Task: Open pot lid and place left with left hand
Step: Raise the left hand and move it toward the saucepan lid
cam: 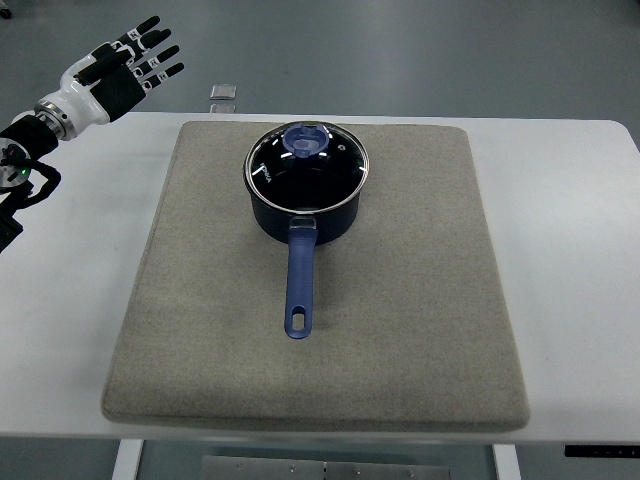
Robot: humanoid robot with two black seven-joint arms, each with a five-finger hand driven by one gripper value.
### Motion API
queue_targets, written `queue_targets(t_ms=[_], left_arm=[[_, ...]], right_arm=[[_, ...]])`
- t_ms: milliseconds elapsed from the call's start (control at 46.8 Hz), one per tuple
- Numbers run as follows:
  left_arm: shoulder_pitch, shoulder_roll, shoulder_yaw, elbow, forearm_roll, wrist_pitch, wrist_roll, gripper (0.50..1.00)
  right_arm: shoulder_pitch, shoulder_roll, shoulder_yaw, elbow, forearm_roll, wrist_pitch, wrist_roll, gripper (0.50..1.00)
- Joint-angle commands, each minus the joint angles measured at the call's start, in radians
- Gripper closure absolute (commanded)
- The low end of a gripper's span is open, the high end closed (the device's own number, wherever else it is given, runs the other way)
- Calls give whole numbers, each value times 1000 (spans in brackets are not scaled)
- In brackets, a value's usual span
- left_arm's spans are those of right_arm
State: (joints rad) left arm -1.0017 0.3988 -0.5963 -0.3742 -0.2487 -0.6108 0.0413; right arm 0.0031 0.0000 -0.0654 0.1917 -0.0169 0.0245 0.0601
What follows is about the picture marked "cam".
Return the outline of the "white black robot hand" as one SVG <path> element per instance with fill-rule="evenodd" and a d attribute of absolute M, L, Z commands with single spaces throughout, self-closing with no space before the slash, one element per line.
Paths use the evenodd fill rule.
<path fill-rule="evenodd" d="M 129 113 L 184 69 L 181 62 L 167 64 L 178 46 L 157 49 L 171 36 L 169 29 L 157 28 L 159 23 L 160 17 L 152 16 L 71 65 L 59 89 L 38 101 L 36 117 L 58 139 L 69 141 L 92 125 L 113 123 Z"/>

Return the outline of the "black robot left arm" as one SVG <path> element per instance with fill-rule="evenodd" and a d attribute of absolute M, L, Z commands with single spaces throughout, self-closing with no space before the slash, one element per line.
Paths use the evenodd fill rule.
<path fill-rule="evenodd" d="M 1 251 L 23 232 L 16 212 L 46 200 L 61 182 L 61 174 L 40 161 L 57 148 L 59 134 L 44 113 L 26 114 L 1 131 Z"/>

